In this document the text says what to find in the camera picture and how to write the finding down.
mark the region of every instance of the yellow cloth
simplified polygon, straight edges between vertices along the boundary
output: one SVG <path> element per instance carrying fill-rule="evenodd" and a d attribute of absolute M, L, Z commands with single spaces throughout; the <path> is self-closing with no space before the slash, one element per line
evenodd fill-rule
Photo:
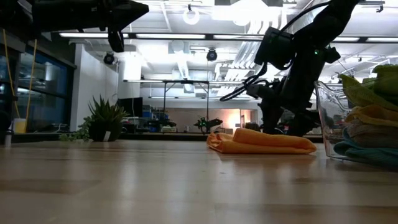
<path fill-rule="evenodd" d="M 347 75 L 340 75 L 340 78 L 343 81 L 344 94 L 355 106 L 379 105 L 389 110 L 398 111 L 398 106 L 375 94 L 373 90 L 367 88 L 369 86 L 360 84 L 355 78 Z"/>
<path fill-rule="evenodd" d="M 225 154 L 308 154 L 317 147 L 308 139 L 264 134 L 250 129 L 239 128 L 235 135 L 211 133 L 207 146 Z"/>
<path fill-rule="evenodd" d="M 358 118 L 365 124 L 382 125 L 398 128 L 398 112 L 387 110 L 379 105 L 355 107 L 347 116 L 346 122 Z"/>

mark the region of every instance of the stack of cloths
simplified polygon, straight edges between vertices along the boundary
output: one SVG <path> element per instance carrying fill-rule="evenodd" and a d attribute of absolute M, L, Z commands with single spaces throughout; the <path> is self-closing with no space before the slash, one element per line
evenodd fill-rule
<path fill-rule="evenodd" d="M 336 153 L 380 166 L 398 167 L 398 112 L 379 105 L 355 107 L 346 118 Z"/>
<path fill-rule="evenodd" d="M 347 75 L 340 75 L 340 78 L 343 81 L 344 94 L 355 106 L 379 105 L 385 109 L 398 111 L 398 88 L 395 93 L 390 88 L 383 91 L 383 87 L 387 86 L 386 83 L 395 83 L 398 86 L 398 75 L 394 78 L 365 80 L 362 84 Z"/>
<path fill-rule="evenodd" d="M 239 128 L 234 135 L 211 133 L 207 146 L 225 154 L 308 154 L 317 147 L 308 139 L 270 135 Z"/>

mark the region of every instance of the yellow cup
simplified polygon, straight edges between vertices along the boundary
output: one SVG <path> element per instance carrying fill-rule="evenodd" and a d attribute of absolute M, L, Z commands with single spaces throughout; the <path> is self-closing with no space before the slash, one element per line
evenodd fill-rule
<path fill-rule="evenodd" d="M 19 134 L 26 133 L 26 119 L 16 118 L 14 119 L 14 132 Z"/>

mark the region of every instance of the equipment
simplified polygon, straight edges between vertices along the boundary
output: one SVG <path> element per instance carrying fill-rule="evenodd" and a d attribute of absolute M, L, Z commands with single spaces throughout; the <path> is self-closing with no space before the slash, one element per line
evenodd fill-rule
<path fill-rule="evenodd" d="M 215 60 L 217 60 L 217 52 L 215 49 L 209 49 L 209 52 L 207 53 L 207 61 L 209 62 L 214 62 Z"/>
<path fill-rule="evenodd" d="M 133 117 L 142 117 L 142 97 L 119 99 L 118 105 Z"/>
<path fill-rule="evenodd" d="M 304 10 L 282 30 L 268 28 L 254 60 L 256 64 L 263 65 L 260 72 L 246 79 L 242 87 L 220 100 L 230 100 L 245 90 L 248 95 L 262 98 L 259 106 L 263 114 L 264 133 L 275 134 L 275 127 L 284 109 L 295 115 L 288 135 L 303 136 L 319 126 L 318 113 L 306 110 L 311 106 L 309 100 L 315 89 L 313 83 L 318 80 L 325 62 L 333 63 L 340 58 L 336 49 L 329 47 L 329 44 L 344 31 L 359 2 L 360 0 L 324 2 Z M 327 7 L 311 24 L 295 34 L 285 32 L 298 18 L 322 6 Z M 291 69 L 281 81 L 257 85 L 264 82 L 256 80 L 267 72 L 268 63 L 279 70 Z"/>
<path fill-rule="evenodd" d="M 206 118 L 200 118 L 198 122 L 194 124 L 194 126 L 198 127 L 200 131 L 204 133 L 210 133 L 210 128 L 222 124 L 223 121 L 216 118 L 210 121 L 206 121 Z"/>
<path fill-rule="evenodd" d="M 32 12 L 18 0 L 0 1 L 0 27 L 24 41 L 38 39 L 41 32 L 108 28 L 108 41 L 115 52 L 124 51 L 121 31 L 149 12 L 147 5 L 125 0 L 27 1 Z"/>
<path fill-rule="evenodd" d="M 113 52 L 107 52 L 104 57 L 104 63 L 107 65 L 114 65 L 118 62 L 117 58 L 113 55 Z"/>

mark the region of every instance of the spiky plant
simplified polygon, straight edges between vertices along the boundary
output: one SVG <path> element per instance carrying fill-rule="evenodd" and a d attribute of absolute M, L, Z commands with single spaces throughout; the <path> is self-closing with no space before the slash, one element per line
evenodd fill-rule
<path fill-rule="evenodd" d="M 99 103 L 95 100 L 93 96 L 94 106 L 91 103 L 88 107 L 92 114 L 93 122 L 106 122 L 106 123 L 120 123 L 127 113 L 124 111 L 123 107 L 118 105 L 110 105 L 109 100 L 104 100 L 99 96 Z"/>
<path fill-rule="evenodd" d="M 104 100 L 99 96 L 99 103 L 95 100 L 93 96 L 94 106 L 88 103 L 88 107 L 91 111 L 91 116 L 84 118 L 85 122 L 79 125 L 79 130 L 70 135 L 61 134 L 61 141 L 75 141 L 82 139 L 88 141 L 90 135 L 88 134 L 88 129 L 93 122 L 105 122 L 105 123 L 120 123 L 122 119 L 127 116 L 123 107 L 118 105 L 110 105 L 109 100 Z"/>

